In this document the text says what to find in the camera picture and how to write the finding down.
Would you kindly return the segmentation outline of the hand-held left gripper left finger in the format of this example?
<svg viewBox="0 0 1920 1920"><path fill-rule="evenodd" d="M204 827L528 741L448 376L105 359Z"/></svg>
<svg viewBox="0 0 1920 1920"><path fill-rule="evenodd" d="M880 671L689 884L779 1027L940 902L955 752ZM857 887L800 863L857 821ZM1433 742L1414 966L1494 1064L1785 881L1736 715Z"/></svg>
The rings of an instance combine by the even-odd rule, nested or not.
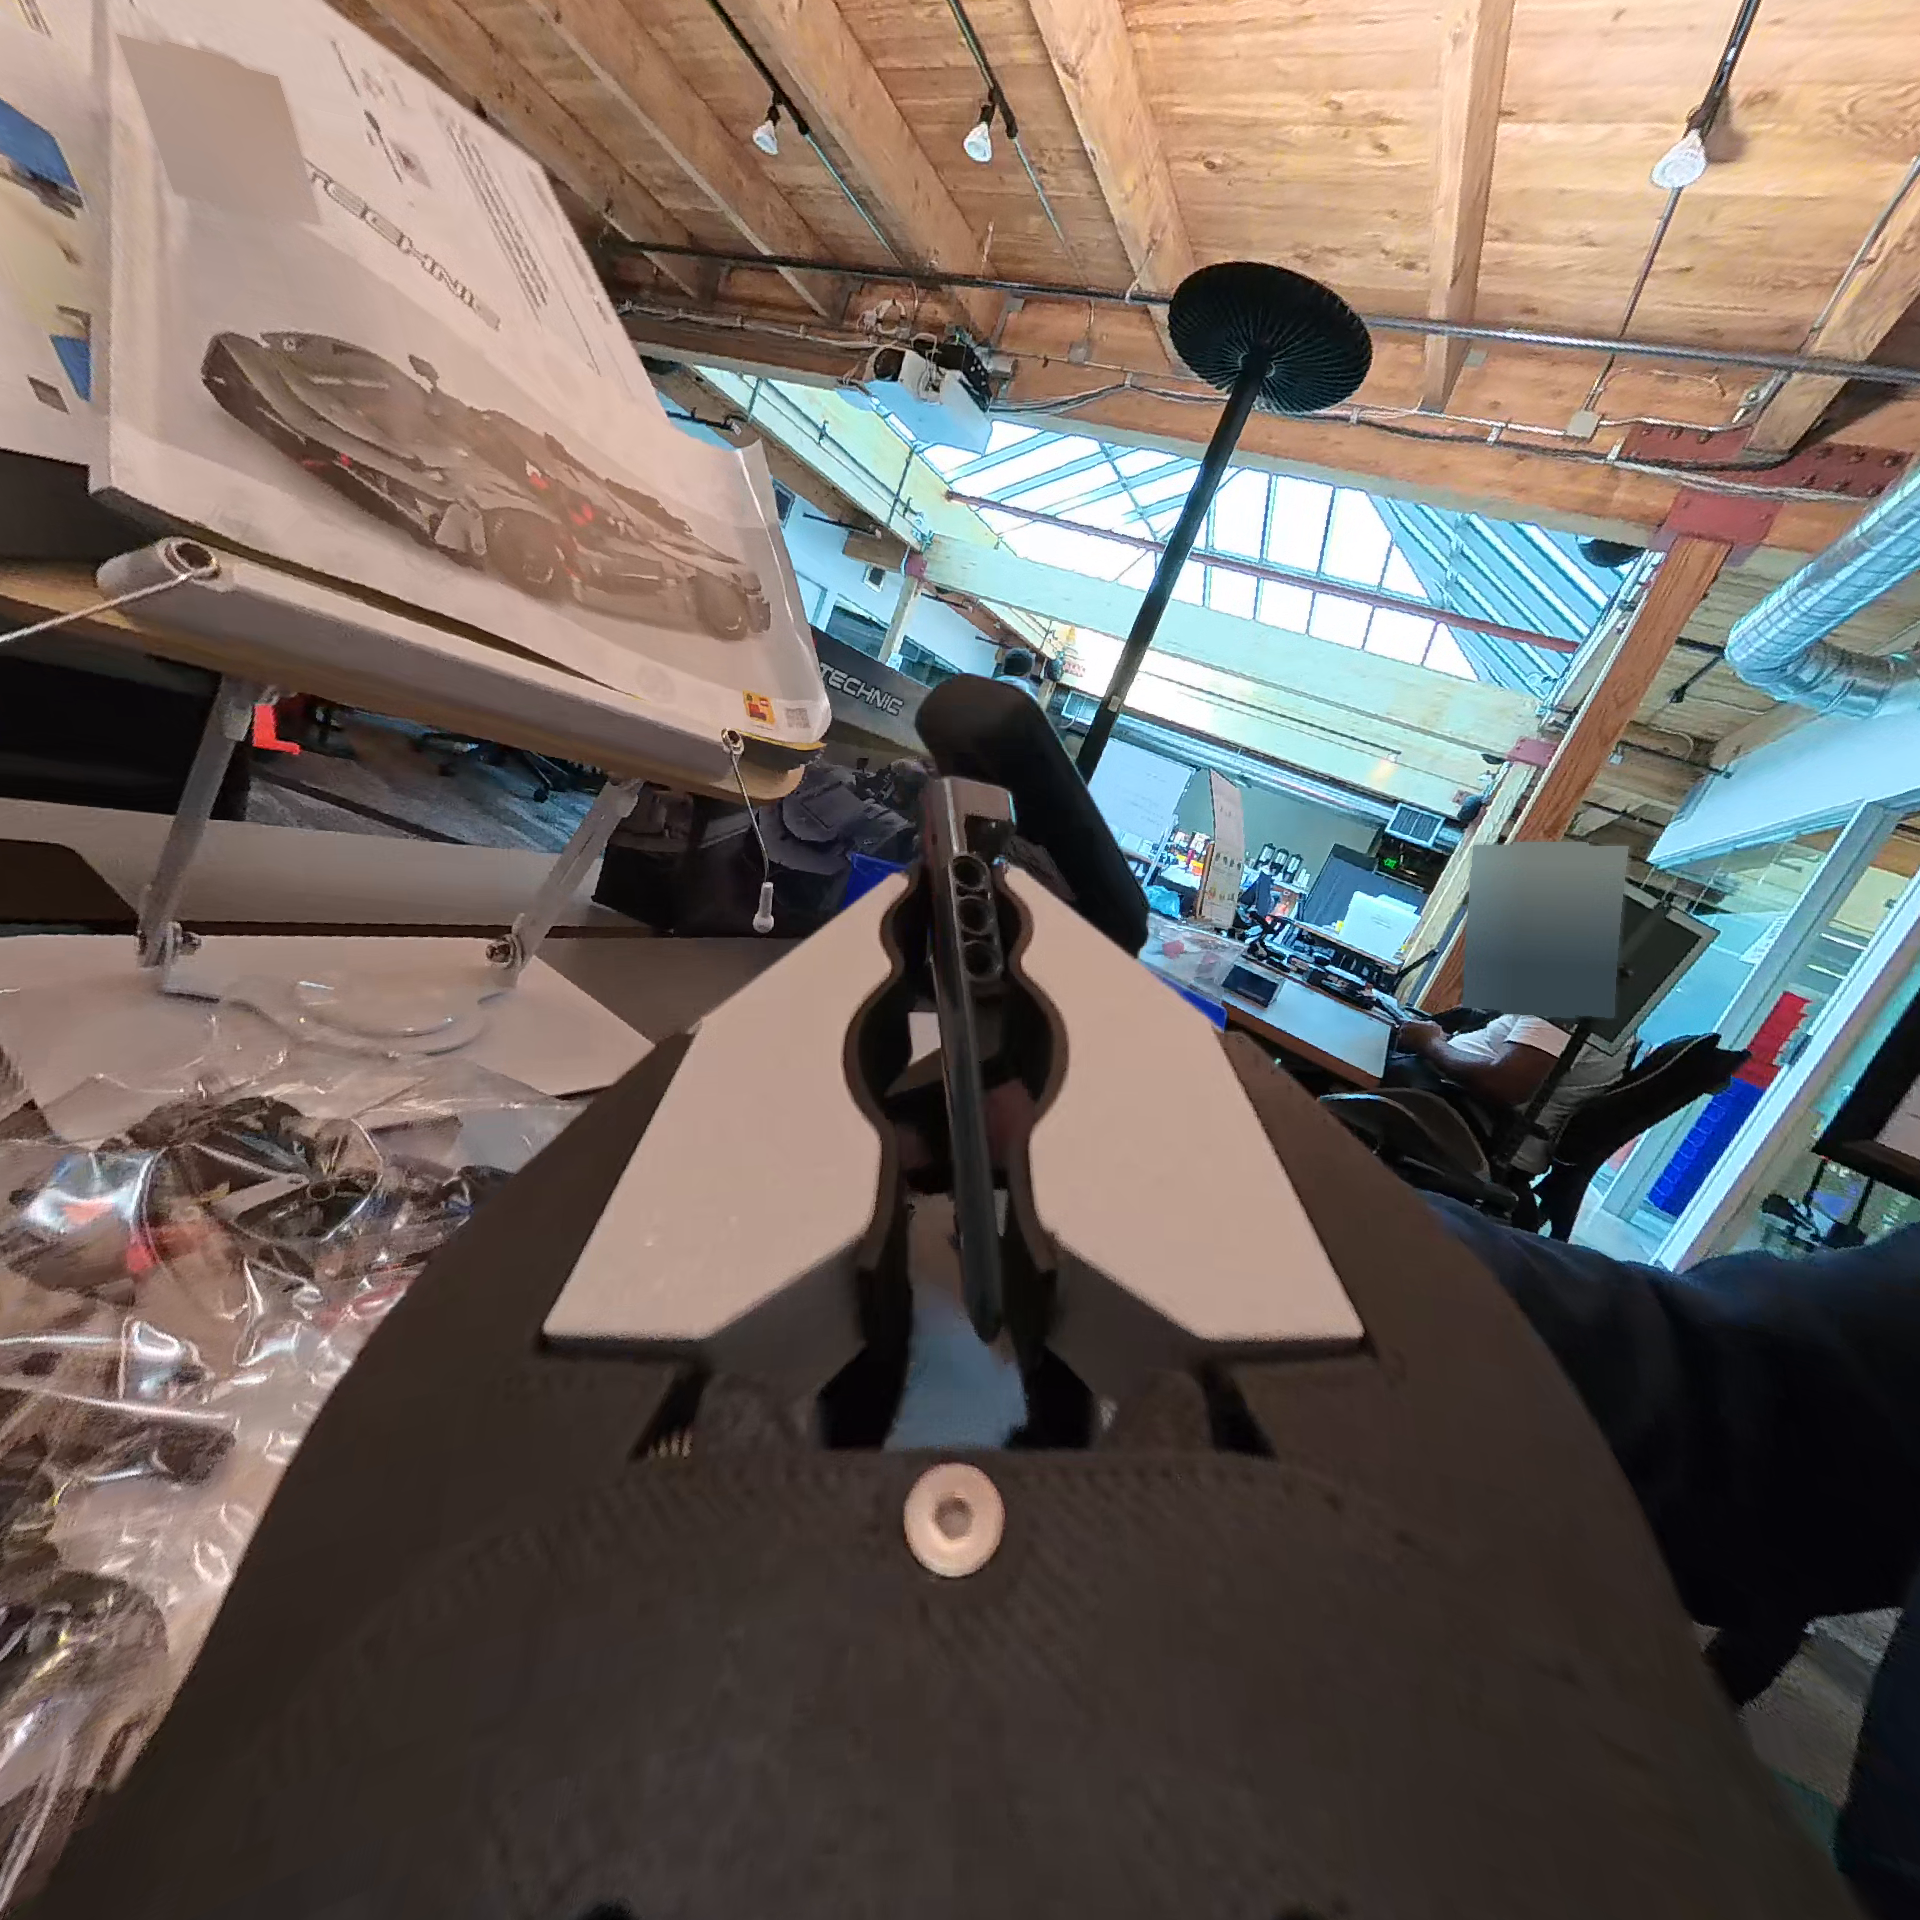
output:
<svg viewBox="0 0 1920 1920"><path fill-rule="evenodd" d="M896 974L880 931L906 899L906 876L880 881L696 1027L546 1312L552 1345L698 1359L790 1400L857 1356L882 1142L849 1043Z"/></svg>

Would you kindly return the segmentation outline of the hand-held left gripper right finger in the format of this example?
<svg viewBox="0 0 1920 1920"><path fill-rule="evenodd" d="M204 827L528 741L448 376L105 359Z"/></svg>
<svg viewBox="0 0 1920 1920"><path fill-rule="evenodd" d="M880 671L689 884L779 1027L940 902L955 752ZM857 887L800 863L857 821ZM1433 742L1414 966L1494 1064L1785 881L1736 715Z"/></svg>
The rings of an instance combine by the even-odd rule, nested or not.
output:
<svg viewBox="0 0 1920 1920"><path fill-rule="evenodd" d="M1355 1353L1360 1315L1226 1030L1030 872L1004 888L1051 1043L1024 1148L1047 1350L1104 1400L1199 1365Z"/></svg>

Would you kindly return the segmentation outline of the black lego beam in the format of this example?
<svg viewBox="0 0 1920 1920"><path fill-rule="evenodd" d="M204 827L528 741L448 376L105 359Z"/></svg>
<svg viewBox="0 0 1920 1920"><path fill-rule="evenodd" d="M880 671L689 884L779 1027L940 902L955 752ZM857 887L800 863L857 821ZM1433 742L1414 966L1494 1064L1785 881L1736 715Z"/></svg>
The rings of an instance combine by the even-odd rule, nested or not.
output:
<svg viewBox="0 0 1920 1920"><path fill-rule="evenodd" d="M1002 1225L991 1068L1002 1049L1006 960L998 872L1015 827L1011 796L940 774L924 792L929 969L940 1022L951 1212L963 1297L985 1343L1002 1334Z"/></svg>

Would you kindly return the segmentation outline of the dark lego box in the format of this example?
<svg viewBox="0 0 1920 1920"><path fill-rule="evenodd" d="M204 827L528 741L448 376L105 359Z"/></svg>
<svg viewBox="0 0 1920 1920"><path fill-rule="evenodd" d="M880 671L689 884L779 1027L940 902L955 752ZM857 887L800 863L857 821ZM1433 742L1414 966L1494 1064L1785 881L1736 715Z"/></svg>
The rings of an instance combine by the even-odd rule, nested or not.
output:
<svg viewBox="0 0 1920 1920"><path fill-rule="evenodd" d="M598 904L664 937L745 937L771 881L774 934L802 939L842 909L851 852L919 855L926 688L826 632L815 645L833 712L794 791L751 806L648 783L601 857Z"/></svg>

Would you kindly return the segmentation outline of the ceiling mounted unit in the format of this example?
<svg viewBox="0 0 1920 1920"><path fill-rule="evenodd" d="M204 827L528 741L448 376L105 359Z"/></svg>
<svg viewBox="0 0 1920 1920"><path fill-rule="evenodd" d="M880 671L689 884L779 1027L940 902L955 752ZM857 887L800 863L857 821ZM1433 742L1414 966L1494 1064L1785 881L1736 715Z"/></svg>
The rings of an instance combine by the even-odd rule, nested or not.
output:
<svg viewBox="0 0 1920 1920"><path fill-rule="evenodd" d="M879 344L855 383L918 444L985 452L992 440L992 376L968 337Z"/></svg>

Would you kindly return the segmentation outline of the black office chair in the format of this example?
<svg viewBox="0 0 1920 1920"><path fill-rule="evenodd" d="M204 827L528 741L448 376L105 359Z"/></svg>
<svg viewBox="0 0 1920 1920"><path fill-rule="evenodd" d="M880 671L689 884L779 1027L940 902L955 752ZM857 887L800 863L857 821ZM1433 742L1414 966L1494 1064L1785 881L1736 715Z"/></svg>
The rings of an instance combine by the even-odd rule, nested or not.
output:
<svg viewBox="0 0 1920 1920"><path fill-rule="evenodd" d="M1590 1089L1546 1137L1544 1166L1482 1141L1465 1113L1414 1087L1328 1095L1324 1107L1407 1183L1524 1231L1571 1240L1596 1172L1623 1148L1737 1079L1748 1049L1720 1035L1668 1039L1609 1087Z"/></svg>

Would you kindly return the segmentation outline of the clear bag of black parts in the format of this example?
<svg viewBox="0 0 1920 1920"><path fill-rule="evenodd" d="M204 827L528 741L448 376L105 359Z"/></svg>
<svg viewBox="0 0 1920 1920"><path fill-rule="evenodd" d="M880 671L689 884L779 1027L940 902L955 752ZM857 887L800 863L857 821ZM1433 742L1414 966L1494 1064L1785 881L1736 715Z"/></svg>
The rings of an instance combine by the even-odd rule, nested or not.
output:
<svg viewBox="0 0 1920 1920"><path fill-rule="evenodd" d="M585 1099L280 1062L135 1104L6 1120L6 1904L152 1736L353 1359Z"/></svg>

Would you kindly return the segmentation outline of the black pole with round disc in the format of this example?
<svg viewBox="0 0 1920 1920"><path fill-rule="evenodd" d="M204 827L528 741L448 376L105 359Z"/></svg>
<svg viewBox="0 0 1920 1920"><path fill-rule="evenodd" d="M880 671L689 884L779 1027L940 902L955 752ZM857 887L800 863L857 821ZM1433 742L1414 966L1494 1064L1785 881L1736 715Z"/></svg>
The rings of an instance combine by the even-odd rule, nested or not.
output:
<svg viewBox="0 0 1920 1920"><path fill-rule="evenodd" d="M1342 296L1258 261L1191 271L1169 301L1169 336L1186 367L1224 395L1224 409L1083 737L1083 779L1114 741L1246 424L1256 414L1322 414L1355 395L1375 363L1370 326Z"/></svg>

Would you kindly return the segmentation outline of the stack of blue bins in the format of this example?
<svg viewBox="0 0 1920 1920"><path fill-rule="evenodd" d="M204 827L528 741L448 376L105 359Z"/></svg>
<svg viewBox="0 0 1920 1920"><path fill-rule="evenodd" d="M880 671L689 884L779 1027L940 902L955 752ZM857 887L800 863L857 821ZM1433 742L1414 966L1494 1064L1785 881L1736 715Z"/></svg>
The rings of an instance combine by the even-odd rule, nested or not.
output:
<svg viewBox="0 0 1920 1920"><path fill-rule="evenodd" d="M1678 1219L1694 1203L1764 1097L1764 1086L1737 1076L1714 1093L1654 1179L1644 1207Z"/></svg>

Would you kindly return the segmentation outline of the white flat panel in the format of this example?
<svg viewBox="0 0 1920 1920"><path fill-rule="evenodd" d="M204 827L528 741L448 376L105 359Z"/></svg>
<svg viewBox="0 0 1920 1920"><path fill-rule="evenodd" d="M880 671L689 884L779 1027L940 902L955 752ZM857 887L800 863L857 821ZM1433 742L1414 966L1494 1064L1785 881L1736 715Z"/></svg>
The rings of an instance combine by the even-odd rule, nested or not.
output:
<svg viewBox="0 0 1920 1920"><path fill-rule="evenodd" d="M8 840L76 851L131 908L158 869L169 821L150 811L2 803ZM182 895L190 927L503 931L558 857L366 832L212 823Z"/></svg>

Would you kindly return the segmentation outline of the dark computer monitor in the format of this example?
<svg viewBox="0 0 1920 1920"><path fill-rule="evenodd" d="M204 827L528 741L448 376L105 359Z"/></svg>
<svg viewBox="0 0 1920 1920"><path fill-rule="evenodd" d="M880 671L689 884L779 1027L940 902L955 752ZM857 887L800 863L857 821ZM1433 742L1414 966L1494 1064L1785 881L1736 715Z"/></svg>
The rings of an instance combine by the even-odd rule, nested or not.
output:
<svg viewBox="0 0 1920 1920"><path fill-rule="evenodd" d="M1619 1051L1714 942L1714 923L1639 884L1626 884L1617 1009L1591 1024L1590 1039Z"/></svg>

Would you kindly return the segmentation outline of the white wooden book stand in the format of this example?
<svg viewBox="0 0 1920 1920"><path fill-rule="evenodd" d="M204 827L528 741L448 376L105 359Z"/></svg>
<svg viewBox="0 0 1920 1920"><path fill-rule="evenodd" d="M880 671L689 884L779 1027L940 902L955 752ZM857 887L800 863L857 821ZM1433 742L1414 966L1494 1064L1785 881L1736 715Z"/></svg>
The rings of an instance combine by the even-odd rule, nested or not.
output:
<svg viewBox="0 0 1920 1920"><path fill-rule="evenodd" d="M186 1064L212 1013L287 1014L388 1057L466 1056L546 1097L587 1095L648 1043L537 958L641 783L774 800L826 742L830 699L808 631L778 631L798 693L691 680L664 699L394 613L217 544L167 537L89 566L6 563L6 639L80 635L219 673L135 932L6 939L6 1049L46 1107L108 1099ZM196 934L182 895L225 771L276 691L465 729L607 774L536 899L491 944L446 932Z"/></svg>

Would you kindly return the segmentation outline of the black white tag sign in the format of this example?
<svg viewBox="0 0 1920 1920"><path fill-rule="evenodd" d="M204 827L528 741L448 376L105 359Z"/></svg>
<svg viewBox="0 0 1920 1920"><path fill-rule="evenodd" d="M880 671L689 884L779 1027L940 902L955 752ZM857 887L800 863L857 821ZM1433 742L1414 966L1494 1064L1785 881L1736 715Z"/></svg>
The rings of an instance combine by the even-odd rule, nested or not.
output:
<svg viewBox="0 0 1920 1920"><path fill-rule="evenodd" d="M1918 997L1815 1141L1818 1159L1918 1197Z"/></svg>

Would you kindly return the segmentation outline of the white instruction booklet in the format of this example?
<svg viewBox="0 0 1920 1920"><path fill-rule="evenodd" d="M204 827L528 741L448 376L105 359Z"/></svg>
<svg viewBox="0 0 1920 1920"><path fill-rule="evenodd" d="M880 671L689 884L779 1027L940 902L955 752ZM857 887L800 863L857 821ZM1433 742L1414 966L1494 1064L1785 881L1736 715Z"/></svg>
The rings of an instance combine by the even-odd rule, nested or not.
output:
<svg viewBox="0 0 1920 1920"><path fill-rule="evenodd" d="M104 440L178 534L815 755L762 454L674 424L532 159L324 4L94 4Z"/></svg>

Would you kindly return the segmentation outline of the printed paper sheet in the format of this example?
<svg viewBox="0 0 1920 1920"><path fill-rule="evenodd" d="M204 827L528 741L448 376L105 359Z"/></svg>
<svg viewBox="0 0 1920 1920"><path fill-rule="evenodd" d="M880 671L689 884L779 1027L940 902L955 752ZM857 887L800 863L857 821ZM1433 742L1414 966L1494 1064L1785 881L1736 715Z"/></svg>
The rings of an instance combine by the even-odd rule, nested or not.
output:
<svg viewBox="0 0 1920 1920"><path fill-rule="evenodd" d="M2 4L2 447L89 467L108 325L94 4Z"/></svg>

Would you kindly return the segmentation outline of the silver air duct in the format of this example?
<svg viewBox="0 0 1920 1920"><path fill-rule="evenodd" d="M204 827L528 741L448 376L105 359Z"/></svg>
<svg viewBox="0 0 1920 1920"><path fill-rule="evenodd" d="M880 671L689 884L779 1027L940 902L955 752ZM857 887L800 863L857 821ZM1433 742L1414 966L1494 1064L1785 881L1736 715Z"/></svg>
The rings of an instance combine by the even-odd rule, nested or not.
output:
<svg viewBox="0 0 1920 1920"><path fill-rule="evenodd" d="M1723 662L1776 703L1823 717L1918 705L1915 655L1868 655L1835 632L1918 571L1918 471L1730 629Z"/></svg>

